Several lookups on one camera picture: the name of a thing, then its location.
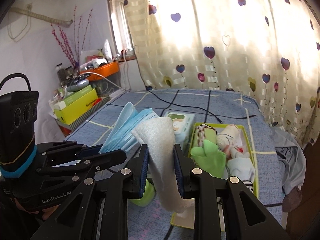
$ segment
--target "wet wipes package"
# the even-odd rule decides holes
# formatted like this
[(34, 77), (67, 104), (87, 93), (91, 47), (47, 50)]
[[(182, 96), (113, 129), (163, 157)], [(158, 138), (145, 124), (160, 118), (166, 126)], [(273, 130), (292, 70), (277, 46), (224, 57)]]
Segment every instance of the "wet wipes package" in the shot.
[(183, 152), (186, 152), (195, 123), (195, 115), (180, 112), (166, 112), (164, 116), (168, 116), (172, 119), (176, 143), (180, 144)]

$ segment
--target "heart pattern curtain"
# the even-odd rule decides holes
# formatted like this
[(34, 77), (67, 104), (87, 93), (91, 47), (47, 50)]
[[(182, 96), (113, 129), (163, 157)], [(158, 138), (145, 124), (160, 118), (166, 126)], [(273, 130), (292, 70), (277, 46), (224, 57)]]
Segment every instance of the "heart pattern curtain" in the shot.
[(146, 89), (241, 92), (302, 145), (320, 129), (320, 28), (304, 0), (124, 0)]

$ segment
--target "blue face mask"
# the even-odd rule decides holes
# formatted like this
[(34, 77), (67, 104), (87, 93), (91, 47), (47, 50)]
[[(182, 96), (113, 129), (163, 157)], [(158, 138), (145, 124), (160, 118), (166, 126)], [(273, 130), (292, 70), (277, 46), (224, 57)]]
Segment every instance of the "blue face mask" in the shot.
[(138, 142), (131, 134), (133, 128), (139, 123), (155, 117), (159, 116), (152, 108), (142, 110), (138, 113), (131, 102), (127, 103), (122, 109), (114, 128), (99, 153), (106, 153), (118, 149), (128, 152)]

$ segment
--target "camera lens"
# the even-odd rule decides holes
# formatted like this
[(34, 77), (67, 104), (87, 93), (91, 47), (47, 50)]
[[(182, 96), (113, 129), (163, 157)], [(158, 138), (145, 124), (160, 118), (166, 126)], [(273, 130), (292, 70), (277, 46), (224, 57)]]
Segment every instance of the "camera lens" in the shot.
[(34, 103), (33, 108), (32, 108), (32, 116), (34, 117), (36, 115), (36, 113), (37, 113), (37, 104)]
[(26, 104), (23, 110), (23, 120), (25, 123), (29, 122), (30, 120), (30, 115), (31, 115), (31, 106), (30, 104)]
[(16, 111), (14, 112), (14, 118), (13, 118), (14, 126), (16, 128), (19, 127), (20, 122), (21, 122), (21, 110), (20, 108), (17, 108)]

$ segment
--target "checkered bedsheet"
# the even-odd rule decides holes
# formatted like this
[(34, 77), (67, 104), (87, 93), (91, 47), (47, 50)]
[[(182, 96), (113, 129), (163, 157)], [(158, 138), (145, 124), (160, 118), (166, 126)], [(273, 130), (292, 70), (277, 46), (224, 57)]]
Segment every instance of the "checkered bedsheet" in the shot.
[[(253, 98), (230, 91), (168, 89), (155, 90), (152, 93), (149, 91), (128, 91), (121, 94), (90, 116), (67, 137), (67, 140), (76, 140), (78, 143), (88, 146), (103, 144), (122, 108), (128, 102), (132, 102), (138, 112), (146, 108), (152, 108), (158, 115), (164, 114), (166, 111), (179, 111), (195, 114), (195, 122), (204, 122), (206, 118), (208, 123), (219, 123), (215, 117), (217, 116), (225, 124), (243, 125), (257, 164), (258, 198), (280, 223), (282, 217), (281, 203), (284, 198), (280, 168), (276, 150), (271, 140), (271, 130), (264, 122), (257, 102)], [(128, 153), (125, 163), (114, 166), (112, 169), (114, 171), (122, 169), (137, 148), (138, 146), (135, 146)], [(170, 218), (171, 213), (161, 207), (157, 197), (146, 208), (129, 203), (128, 239), (163, 240), (170, 228)], [(193, 231), (174, 227), (167, 239), (192, 240)]]

